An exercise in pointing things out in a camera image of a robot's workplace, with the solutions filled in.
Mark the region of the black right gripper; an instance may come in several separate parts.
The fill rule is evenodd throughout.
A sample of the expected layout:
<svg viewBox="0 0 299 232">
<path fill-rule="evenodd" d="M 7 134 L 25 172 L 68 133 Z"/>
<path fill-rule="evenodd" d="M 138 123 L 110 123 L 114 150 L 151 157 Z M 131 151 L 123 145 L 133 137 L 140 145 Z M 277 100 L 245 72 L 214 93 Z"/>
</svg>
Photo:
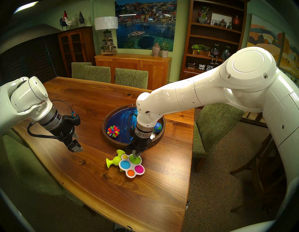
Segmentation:
<svg viewBox="0 0 299 232">
<path fill-rule="evenodd" d="M 150 138 L 133 137 L 131 143 L 128 145 L 128 150 L 132 150 L 132 156 L 136 159 L 148 148 L 148 144 L 151 142 Z"/>
</svg>

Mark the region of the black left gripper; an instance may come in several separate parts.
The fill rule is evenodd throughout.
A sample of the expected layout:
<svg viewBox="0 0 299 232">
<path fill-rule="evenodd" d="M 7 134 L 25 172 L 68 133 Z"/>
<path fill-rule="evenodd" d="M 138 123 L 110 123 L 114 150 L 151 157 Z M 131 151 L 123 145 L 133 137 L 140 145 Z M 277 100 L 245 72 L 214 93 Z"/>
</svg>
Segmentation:
<svg viewBox="0 0 299 232">
<path fill-rule="evenodd" d="M 81 123 L 80 116 L 72 118 L 72 116 L 62 116 L 61 124 L 52 130 L 54 136 L 59 137 L 59 141 L 63 142 L 68 150 L 71 152 L 82 152 L 83 148 L 78 143 L 78 136 L 75 132 L 75 126 L 79 126 Z"/>
</svg>

